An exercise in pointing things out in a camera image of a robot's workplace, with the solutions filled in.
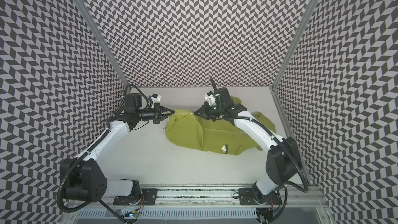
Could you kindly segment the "lime green zip jacket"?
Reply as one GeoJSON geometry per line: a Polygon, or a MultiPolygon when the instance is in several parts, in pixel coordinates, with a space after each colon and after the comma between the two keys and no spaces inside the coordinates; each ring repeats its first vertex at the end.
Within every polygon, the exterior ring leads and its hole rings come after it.
{"type": "Polygon", "coordinates": [[[268,150],[233,122],[213,122],[188,110],[176,110],[165,126],[168,140],[180,147],[238,156],[248,149],[268,150]]]}

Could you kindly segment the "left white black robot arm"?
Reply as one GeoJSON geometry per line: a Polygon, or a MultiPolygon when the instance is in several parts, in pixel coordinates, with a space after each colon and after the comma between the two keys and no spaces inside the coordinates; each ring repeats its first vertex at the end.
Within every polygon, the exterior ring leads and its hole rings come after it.
{"type": "Polygon", "coordinates": [[[128,179],[107,179],[102,166],[122,139],[139,122],[159,124],[175,112],[161,106],[161,96],[149,97],[152,104],[142,106],[143,96],[128,93],[116,112],[109,118],[105,131],[76,158],[65,159],[60,165],[61,184],[57,200],[97,202],[102,198],[133,197],[141,194],[139,183],[128,179]]]}

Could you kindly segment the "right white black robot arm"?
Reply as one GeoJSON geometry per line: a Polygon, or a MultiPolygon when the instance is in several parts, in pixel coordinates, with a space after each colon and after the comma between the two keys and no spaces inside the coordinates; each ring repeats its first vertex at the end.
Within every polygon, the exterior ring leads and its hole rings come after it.
{"type": "Polygon", "coordinates": [[[249,135],[267,153],[265,174],[252,187],[257,203],[267,203],[272,193],[285,185],[291,185],[304,193],[309,191],[297,142],[267,128],[245,106],[234,102],[227,88],[214,87],[213,91],[205,94],[203,105],[194,115],[205,120],[230,122],[249,135]]]}

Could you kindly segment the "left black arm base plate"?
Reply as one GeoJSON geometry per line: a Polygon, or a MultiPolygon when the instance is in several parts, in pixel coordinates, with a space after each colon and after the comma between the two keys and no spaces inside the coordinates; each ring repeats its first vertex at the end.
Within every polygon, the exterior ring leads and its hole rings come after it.
{"type": "Polygon", "coordinates": [[[143,188],[131,196],[115,197],[113,205],[115,206],[152,206],[155,205],[158,189],[143,188]]]}

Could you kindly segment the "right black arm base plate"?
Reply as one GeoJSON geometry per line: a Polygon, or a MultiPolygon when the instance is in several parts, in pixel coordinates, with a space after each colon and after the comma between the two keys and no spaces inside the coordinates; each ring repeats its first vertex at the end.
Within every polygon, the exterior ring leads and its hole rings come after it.
{"type": "Polygon", "coordinates": [[[275,191],[264,195],[255,189],[240,188],[238,195],[240,205],[281,205],[283,203],[280,194],[275,191]]]}

